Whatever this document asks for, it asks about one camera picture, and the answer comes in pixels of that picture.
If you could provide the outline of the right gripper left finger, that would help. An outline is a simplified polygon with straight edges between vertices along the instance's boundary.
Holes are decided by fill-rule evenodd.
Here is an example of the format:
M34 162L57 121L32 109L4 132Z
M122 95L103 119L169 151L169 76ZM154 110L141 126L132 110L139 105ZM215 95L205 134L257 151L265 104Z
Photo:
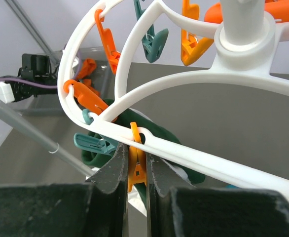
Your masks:
M83 183L0 185L0 237L121 237L127 205L128 149Z

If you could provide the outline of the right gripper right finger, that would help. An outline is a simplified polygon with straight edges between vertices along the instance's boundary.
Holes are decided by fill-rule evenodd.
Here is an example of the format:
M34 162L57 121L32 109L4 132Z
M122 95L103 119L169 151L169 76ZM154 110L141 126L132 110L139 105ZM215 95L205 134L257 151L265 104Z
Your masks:
M164 198L151 191L146 156L150 237L289 237L289 202L260 189L172 187Z

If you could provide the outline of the yellow-orange clip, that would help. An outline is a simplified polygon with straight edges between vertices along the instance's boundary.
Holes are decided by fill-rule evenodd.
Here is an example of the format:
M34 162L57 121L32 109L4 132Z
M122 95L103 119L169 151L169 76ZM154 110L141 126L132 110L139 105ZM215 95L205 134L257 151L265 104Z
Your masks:
M146 154L139 148L130 146L128 149L128 192L135 184L146 185Z

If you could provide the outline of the white round clip hanger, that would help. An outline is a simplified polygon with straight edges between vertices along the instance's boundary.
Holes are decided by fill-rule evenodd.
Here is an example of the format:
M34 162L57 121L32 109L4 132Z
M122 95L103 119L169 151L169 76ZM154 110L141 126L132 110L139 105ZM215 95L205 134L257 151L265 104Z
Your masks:
M258 0L222 1L223 22L220 24L186 18L171 10L163 1L153 1L131 30L122 49L115 76L114 103L100 115L93 113L93 122L87 124L82 110L73 98L73 89L70 89L68 94L63 90L63 85L71 76L72 63L79 46L96 24L94 14L99 10L101 16L105 16L116 5L116 0L98 1L82 18L66 45L59 67L57 86L61 106L69 119L82 128L214 179L241 188L275 190L289 201L287 179L157 138L145 128L140 128L140 133L145 136L145 143L139 144L132 140L131 129L112 122L127 108L165 90L174 92L179 98L176 107L170 109L168 115L179 115L185 128L189 128L189 123L194 122L196 129L201 128L197 115L197 109L201 106L200 99L205 98L206 93L214 87L245 86L289 97L289 80L270 75L278 44L289 41L289 22L277 23L271 14L264 12L263 2ZM128 91L128 74L141 37L162 14L181 28L214 38L217 53L213 64L207 70L167 75Z

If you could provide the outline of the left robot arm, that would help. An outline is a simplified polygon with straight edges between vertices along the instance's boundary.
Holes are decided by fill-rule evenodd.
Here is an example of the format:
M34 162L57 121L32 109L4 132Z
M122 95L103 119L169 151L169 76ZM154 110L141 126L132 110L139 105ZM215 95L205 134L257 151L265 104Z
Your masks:
M7 104L57 94L58 70L59 66L52 68L49 56L24 53L18 75L0 77L0 100Z

